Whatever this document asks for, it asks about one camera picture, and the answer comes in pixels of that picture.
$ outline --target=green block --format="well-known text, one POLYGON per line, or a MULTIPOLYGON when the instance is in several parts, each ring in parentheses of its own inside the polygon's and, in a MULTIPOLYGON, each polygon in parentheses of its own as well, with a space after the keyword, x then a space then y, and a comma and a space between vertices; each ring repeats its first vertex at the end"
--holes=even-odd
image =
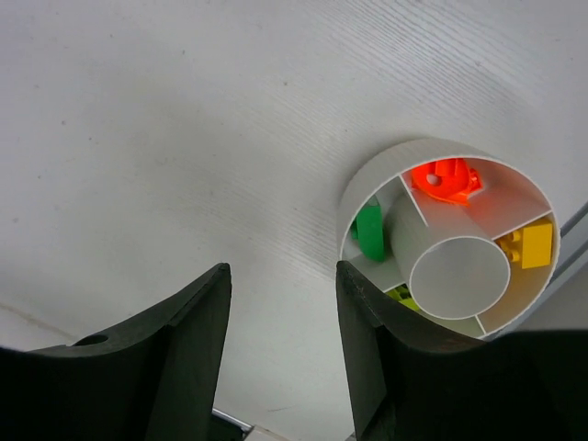
MULTIPOLYGON (((377 262, 383 262, 386 259, 384 221, 382 208, 375 197, 371 198, 359 211, 354 224, 359 249, 364 256, 377 262)), ((353 226, 351 234, 352 237, 355 234, 353 226)))

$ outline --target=yellow lego brick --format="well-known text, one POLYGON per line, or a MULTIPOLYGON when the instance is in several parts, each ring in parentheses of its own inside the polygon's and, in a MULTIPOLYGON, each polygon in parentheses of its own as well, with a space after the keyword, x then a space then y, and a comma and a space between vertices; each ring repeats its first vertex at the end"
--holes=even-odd
POLYGON ((523 269, 537 268, 551 263, 553 224, 547 218, 529 223, 496 241, 513 263, 523 269))

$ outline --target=black object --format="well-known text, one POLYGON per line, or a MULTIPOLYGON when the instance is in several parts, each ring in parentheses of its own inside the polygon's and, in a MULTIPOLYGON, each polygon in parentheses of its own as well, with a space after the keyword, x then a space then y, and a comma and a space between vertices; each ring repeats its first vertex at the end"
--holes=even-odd
POLYGON ((347 382, 360 441, 588 439, 586 332, 485 343, 337 265, 347 382))
POLYGON ((75 345, 0 349, 0 439, 206 440, 230 304, 221 264, 75 345))

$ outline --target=divided organizer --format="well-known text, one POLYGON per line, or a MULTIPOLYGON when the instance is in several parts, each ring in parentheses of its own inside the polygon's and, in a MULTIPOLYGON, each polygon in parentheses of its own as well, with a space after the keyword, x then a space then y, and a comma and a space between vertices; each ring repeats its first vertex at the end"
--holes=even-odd
POLYGON ((418 313, 482 338, 541 294, 557 263, 560 228, 545 194, 521 171, 459 142, 423 139, 390 147, 356 173, 339 206, 337 246, 339 258, 383 292, 406 283, 418 313), (483 182, 468 206, 432 199, 412 186, 414 167, 453 158, 465 159, 483 182), (384 220, 384 262, 364 257, 349 232, 373 196, 384 220), (511 263, 495 241, 542 218, 553 225, 550 264, 523 269, 511 263))

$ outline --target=orange toy piece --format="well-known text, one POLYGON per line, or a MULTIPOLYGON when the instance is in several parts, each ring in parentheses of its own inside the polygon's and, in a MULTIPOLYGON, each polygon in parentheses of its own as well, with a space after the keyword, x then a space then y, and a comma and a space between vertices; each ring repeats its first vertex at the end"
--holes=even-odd
POLYGON ((431 198, 466 206, 468 196, 483 187, 478 172, 461 158, 419 165, 411 171, 411 178, 413 187, 431 198))

